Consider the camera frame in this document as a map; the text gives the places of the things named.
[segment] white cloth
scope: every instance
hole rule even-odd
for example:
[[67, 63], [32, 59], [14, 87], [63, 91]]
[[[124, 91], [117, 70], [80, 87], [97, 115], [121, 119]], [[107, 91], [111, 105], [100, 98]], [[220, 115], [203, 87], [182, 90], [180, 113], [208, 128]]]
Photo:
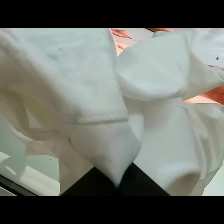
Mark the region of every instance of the white cloth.
[[183, 100], [224, 72], [198, 58], [193, 38], [159, 33], [116, 60], [108, 29], [0, 31], [0, 110], [30, 153], [59, 158], [61, 192], [92, 165], [118, 185], [135, 160], [171, 195], [200, 194], [223, 161], [223, 110]]

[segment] black object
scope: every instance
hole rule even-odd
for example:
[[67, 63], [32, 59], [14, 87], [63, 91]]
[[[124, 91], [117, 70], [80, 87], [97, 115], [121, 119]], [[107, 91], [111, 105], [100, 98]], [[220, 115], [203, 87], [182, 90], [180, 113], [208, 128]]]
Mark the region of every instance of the black object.
[[169, 196], [135, 164], [126, 170], [116, 189], [96, 168], [91, 169], [61, 196]]

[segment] white fabric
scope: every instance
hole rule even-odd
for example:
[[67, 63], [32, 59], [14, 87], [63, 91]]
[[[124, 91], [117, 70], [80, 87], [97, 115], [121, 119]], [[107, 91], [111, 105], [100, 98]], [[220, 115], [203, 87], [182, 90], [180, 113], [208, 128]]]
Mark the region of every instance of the white fabric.
[[223, 161], [223, 110], [183, 100], [224, 72], [198, 58], [194, 38], [159, 33], [116, 60], [108, 29], [2, 30], [0, 110], [28, 153], [59, 158], [61, 192], [92, 165], [117, 186], [135, 160], [170, 194], [200, 194]]

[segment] white garment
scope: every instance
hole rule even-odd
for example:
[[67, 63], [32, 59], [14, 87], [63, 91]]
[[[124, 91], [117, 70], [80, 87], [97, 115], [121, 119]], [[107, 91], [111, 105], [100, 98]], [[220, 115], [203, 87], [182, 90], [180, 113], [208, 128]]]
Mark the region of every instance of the white garment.
[[118, 185], [138, 155], [170, 194], [195, 195], [223, 160], [223, 111], [182, 100], [222, 85], [224, 72], [193, 53], [193, 35], [161, 33], [116, 59], [107, 29], [0, 31], [0, 110], [30, 153], [59, 158], [61, 192], [91, 164]]

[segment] crumpled white cloth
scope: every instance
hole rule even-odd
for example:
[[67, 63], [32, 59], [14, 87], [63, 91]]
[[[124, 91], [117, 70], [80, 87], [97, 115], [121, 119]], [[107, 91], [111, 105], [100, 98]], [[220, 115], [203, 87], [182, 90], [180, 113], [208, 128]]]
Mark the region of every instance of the crumpled white cloth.
[[117, 186], [134, 161], [171, 195], [200, 195], [223, 161], [223, 107], [183, 100], [224, 71], [194, 53], [194, 34], [158, 33], [116, 58], [108, 29], [1, 30], [0, 110], [28, 154], [59, 158], [61, 193], [92, 165]]

